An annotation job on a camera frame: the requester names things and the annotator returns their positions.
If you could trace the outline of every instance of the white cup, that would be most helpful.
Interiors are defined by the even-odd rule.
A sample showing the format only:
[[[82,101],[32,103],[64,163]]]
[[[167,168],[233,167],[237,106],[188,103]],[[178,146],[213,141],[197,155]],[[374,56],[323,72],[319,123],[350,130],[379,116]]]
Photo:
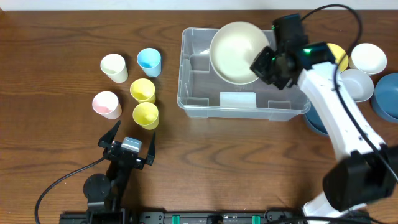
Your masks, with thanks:
[[[122,83],[127,80],[128,73],[124,58],[118,54],[109,54],[101,61],[101,70],[112,81]]]
[[[358,69],[347,69],[341,73],[341,79],[355,102],[366,101],[373,95],[374,85],[368,74]]]
[[[93,99],[92,106],[95,112],[108,119],[116,119],[122,113],[118,97],[110,91],[98,93]]]
[[[349,67],[374,75],[387,67],[387,57],[380,47],[374,44],[359,44],[351,53]]]

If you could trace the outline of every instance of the green light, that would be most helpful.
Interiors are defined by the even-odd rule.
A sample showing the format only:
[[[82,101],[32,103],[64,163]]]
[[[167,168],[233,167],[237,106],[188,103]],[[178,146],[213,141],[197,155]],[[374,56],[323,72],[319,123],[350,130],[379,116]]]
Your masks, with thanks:
[[[304,51],[306,54],[311,53],[311,50],[312,50],[312,49],[303,49],[303,51]]]

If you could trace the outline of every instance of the blue bowl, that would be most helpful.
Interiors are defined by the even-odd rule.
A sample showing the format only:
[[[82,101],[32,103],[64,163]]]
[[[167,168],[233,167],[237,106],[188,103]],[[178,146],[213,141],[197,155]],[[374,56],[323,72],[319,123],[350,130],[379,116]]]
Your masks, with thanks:
[[[304,114],[304,121],[307,126],[317,134],[328,136],[325,126],[323,125],[316,109],[311,104],[310,110]]]
[[[382,119],[398,123],[398,73],[380,79],[374,89],[371,104]]]

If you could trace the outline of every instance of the bowl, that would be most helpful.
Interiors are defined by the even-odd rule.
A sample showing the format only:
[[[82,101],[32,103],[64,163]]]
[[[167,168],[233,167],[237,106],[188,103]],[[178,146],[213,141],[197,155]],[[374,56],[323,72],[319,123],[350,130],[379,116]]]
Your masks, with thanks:
[[[341,73],[341,79],[355,102],[364,102],[373,95],[374,85],[368,74],[358,69],[347,69]]]
[[[315,107],[311,104],[310,110],[304,114],[304,121],[307,126],[317,134],[328,136],[325,126],[319,117]]]
[[[374,89],[371,104],[382,119],[398,123],[398,73],[380,79]]]
[[[332,44],[332,43],[327,43],[327,44],[333,56],[335,56],[336,58],[335,63],[338,64],[340,60],[343,58],[343,56],[346,55],[346,51],[337,44]],[[342,72],[346,70],[347,67],[348,67],[348,56],[346,55],[342,63],[339,65],[338,70]]]
[[[358,44],[349,58],[349,67],[374,75],[387,67],[387,57],[383,50],[374,44]]]
[[[248,22],[232,22],[223,26],[210,44],[210,63],[224,81],[245,85],[258,77],[250,70],[257,55],[269,41],[265,34]]]

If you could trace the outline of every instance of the wooden table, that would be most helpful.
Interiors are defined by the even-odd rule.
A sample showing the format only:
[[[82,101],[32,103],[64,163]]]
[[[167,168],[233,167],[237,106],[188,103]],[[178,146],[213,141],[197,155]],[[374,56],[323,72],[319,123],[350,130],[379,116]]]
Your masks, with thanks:
[[[151,131],[132,120],[137,105],[130,84],[144,78],[136,55],[160,49],[163,72],[154,80],[160,124],[154,165],[134,171],[124,204],[168,211],[266,210],[298,207],[322,190],[336,164],[328,138],[309,130],[302,116],[288,122],[251,119],[191,119],[177,106],[181,34],[187,27],[221,27],[248,21],[262,29],[297,11],[79,11],[5,12],[0,16],[0,223],[33,223],[37,198],[59,177],[101,157],[96,144],[115,121],[91,108],[100,91],[122,104],[116,140],[143,141]],[[363,42],[385,50],[389,63],[372,78],[398,70],[395,11],[363,11]],[[305,23],[312,42],[347,48],[356,23],[346,11],[323,11]],[[112,82],[100,70],[110,53],[122,54],[129,79]],[[390,145],[398,125],[378,117],[369,102],[358,104]],[[109,162],[79,173],[51,190],[40,205],[42,223],[58,223],[63,211],[84,211],[83,183],[104,173]],[[374,218],[398,220],[398,196],[368,207]]]

